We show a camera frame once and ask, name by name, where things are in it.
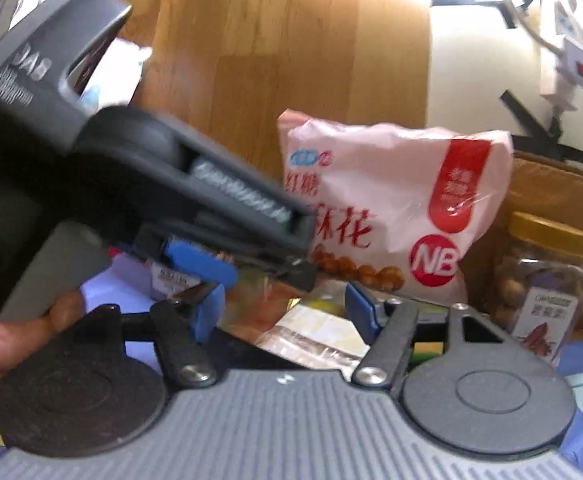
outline jar label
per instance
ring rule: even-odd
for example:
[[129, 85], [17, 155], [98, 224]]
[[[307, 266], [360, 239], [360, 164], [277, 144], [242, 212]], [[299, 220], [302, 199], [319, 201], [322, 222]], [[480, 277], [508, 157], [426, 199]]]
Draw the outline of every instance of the jar label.
[[192, 286], [200, 285], [200, 279], [183, 272], [163, 267], [160, 264], [151, 264], [151, 286], [166, 297], [178, 294]]
[[552, 361], [578, 307], [578, 298], [532, 287], [511, 335], [537, 356]]

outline yellow jar lid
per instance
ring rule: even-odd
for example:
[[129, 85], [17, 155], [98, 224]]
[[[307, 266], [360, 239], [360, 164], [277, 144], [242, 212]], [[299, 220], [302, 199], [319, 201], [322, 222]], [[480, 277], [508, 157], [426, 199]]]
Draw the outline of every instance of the yellow jar lid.
[[583, 231], [568, 225], [516, 211], [511, 215], [509, 233], [545, 249], [583, 258]]

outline wooden door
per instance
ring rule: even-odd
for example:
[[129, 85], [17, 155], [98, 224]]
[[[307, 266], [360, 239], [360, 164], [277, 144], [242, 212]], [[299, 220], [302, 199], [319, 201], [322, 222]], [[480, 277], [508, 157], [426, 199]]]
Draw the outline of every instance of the wooden door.
[[136, 104], [168, 112], [281, 179], [286, 108], [423, 127], [428, 0], [129, 0], [154, 55]]

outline nb logo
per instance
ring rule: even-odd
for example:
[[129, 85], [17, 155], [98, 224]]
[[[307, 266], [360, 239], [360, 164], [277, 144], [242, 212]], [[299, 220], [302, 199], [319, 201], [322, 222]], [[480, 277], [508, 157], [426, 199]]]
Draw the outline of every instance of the nb logo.
[[284, 377], [278, 377], [276, 379], [276, 382], [278, 382], [279, 384], [283, 384], [284, 386], [287, 386], [287, 384], [294, 382], [296, 379], [289, 375], [289, 374], [285, 374]]
[[34, 81], [41, 81], [51, 68], [52, 61], [48, 57], [40, 59], [40, 53], [32, 52], [31, 45], [27, 43], [20, 53], [16, 54], [12, 65], [26, 72]]
[[409, 265], [414, 278], [424, 286], [442, 286], [458, 272], [460, 251], [449, 238], [431, 234], [423, 236], [412, 247]]

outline plastic jar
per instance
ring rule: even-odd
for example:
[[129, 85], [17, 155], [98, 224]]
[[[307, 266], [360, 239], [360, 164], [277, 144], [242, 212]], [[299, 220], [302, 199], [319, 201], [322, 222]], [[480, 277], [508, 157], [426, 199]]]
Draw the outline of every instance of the plastic jar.
[[492, 321], [553, 361], [583, 306], [583, 231], [514, 212], [487, 300]]

